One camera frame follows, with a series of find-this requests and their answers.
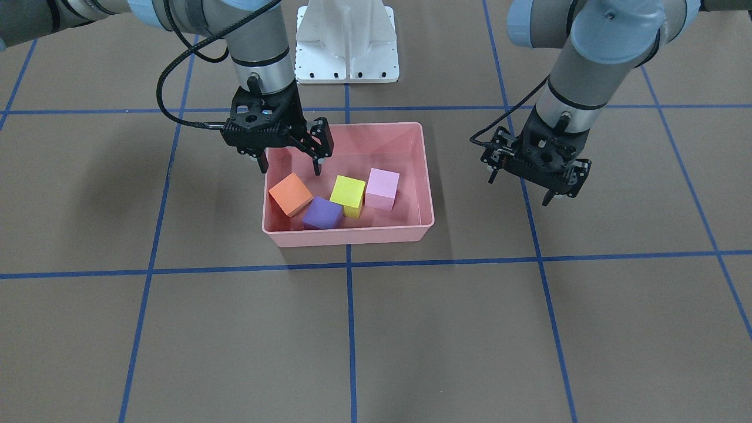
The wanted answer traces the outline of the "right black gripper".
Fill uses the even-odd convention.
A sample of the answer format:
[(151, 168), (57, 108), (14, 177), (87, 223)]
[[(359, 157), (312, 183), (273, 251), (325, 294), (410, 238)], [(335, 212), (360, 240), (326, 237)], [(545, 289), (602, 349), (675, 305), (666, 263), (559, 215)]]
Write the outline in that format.
[(295, 82), (271, 94), (237, 88), (220, 133), (226, 144), (250, 155), (261, 174), (269, 167), (266, 148), (295, 147), (309, 156), (315, 176), (321, 175), (323, 162), (334, 150), (326, 117), (305, 122)]

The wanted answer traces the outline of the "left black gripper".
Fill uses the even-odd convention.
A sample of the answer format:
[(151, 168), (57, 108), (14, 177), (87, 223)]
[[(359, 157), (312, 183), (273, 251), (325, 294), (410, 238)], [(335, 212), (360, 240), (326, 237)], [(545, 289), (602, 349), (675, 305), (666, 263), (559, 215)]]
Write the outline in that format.
[(504, 170), (546, 188), (543, 207), (556, 196), (575, 198), (591, 171), (591, 161), (580, 158), (590, 132), (569, 132), (571, 123), (560, 117), (549, 126), (534, 109), (517, 137), (498, 126), (491, 141), (482, 143), (481, 162), (491, 172), (487, 183)]

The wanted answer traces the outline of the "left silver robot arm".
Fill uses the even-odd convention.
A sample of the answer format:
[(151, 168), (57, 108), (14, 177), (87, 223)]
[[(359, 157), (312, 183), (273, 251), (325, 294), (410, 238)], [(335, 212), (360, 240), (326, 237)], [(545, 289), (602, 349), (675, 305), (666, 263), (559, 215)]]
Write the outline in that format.
[(582, 159), (602, 110), (632, 69), (649, 62), (704, 10), (701, 1), (514, 1), (506, 16), (514, 45), (559, 50), (549, 74), (526, 100), (534, 106), (513, 135), (505, 112), (470, 142), (481, 161), (547, 190), (542, 204), (574, 198), (590, 174)]

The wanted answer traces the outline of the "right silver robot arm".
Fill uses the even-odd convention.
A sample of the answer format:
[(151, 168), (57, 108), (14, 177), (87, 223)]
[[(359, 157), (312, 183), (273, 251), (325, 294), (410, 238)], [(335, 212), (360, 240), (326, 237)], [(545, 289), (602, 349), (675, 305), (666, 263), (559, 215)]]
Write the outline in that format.
[[(303, 116), (279, 1), (3, 1), (2, 49), (125, 13), (174, 33), (186, 48), (157, 80), (157, 105), (167, 118), (220, 132), (228, 146), (252, 157), (261, 172), (268, 169), (269, 148), (293, 147), (309, 156), (320, 175), (334, 142), (326, 118), (309, 123)], [(167, 77), (190, 56), (233, 62), (239, 88), (223, 122), (185, 120), (164, 104)]]

